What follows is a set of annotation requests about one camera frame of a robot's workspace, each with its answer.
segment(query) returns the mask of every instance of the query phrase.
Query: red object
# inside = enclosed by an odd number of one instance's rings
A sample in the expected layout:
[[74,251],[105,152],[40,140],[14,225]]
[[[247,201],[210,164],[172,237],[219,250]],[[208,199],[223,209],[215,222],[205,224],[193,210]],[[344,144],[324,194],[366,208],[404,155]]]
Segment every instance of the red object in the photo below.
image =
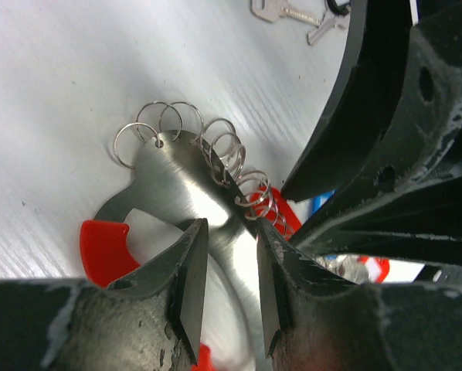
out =
[[379,276],[375,279],[375,282],[383,282],[390,271],[391,265],[389,259],[383,259],[381,257],[359,257],[358,261],[364,265],[367,265],[370,259],[373,260],[373,262],[375,262],[375,264],[377,264],[378,268],[380,269]]
[[200,344],[199,364],[192,366],[192,371],[216,371],[212,367],[210,348],[207,345]]
[[[265,191],[265,187],[260,187],[259,190]],[[255,193],[254,195],[252,195],[252,197],[250,198],[250,202],[253,202],[256,199],[258,199],[260,195],[261,193]],[[280,196],[279,189],[275,189],[274,187],[272,188],[272,197],[274,198],[274,201],[277,204],[277,209],[279,210],[279,213],[284,216],[286,224],[291,228],[291,234],[295,234],[301,227],[300,220],[298,220],[294,211],[287,204],[287,201]],[[263,203],[255,205],[253,208],[256,210],[261,206],[265,206],[267,204],[268,202],[264,201]],[[267,213],[267,215],[265,215],[265,218],[273,222],[276,219],[276,213],[273,210],[271,210]],[[280,223],[276,223],[275,227],[281,233],[284,232],[284,227]]]
[[87,220],[82,224],[83,269],[88,279],[102,288],[140,267],[127,248],[128,230],[130,227],[125,223]]

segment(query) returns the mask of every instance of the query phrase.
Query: red handle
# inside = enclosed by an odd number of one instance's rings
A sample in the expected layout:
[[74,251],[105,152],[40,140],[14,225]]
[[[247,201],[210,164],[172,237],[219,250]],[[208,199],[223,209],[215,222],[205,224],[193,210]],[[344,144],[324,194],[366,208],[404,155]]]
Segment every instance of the red handle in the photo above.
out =
[[80,255],[87,277],[105,288],[140,264],[128,252],[125,223],[87,220],[80,230]]

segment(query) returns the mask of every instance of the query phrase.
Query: key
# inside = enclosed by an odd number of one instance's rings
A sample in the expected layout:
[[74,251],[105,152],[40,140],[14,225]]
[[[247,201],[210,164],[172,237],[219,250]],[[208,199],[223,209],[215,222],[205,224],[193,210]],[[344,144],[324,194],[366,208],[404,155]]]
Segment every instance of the key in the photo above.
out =
[[290,17],[316,27],[321,24],[315,13],[297,9],[287,0],[252,0],[252,13],[272,23],[279,18]]
[[349,24],[348,16],[337,16],[331,11],[327,10],[324,19],[318,29],[312,29],[307,34],[308,45],[314,45],[323,35],[330,29],[338,27],[339,29],[347,29]]

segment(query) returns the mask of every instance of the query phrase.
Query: silver key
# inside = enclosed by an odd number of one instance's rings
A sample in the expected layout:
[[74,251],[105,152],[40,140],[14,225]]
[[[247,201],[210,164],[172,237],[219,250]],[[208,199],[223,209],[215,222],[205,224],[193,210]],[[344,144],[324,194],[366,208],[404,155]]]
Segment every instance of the silver key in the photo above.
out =
[[313,12],[304,12],[293,7],[287,0],[252,0],[252,13],[275,23],[279,18],[290,17],[318,27],[321,20]]
[[312,29],[307,34],[307,41],[309,45],[314,45],[323,35],[327,33],[328,30],[338,27],[339,29],[347,29],[349,25],[348,15],[337,16],[332,13],[330,10],[327,10],[324,19],[322,19],[321,24],[318,29]]

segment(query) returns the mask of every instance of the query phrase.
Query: white surface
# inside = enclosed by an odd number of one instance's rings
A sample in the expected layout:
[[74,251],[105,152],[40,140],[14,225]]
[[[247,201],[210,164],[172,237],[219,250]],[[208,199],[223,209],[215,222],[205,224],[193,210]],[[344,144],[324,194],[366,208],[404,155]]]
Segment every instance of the white surface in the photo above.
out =
[[[345,47],[338,29],[310,47],[309,29],[260,21],[248,0],[0,2],[0,278],[84,275],[80,224],[130,182],[110,146],[149,101],[229,118],[248,166],[281,187]],[[239,369],[243,319],[212,262],[207,278],[202,339]]]

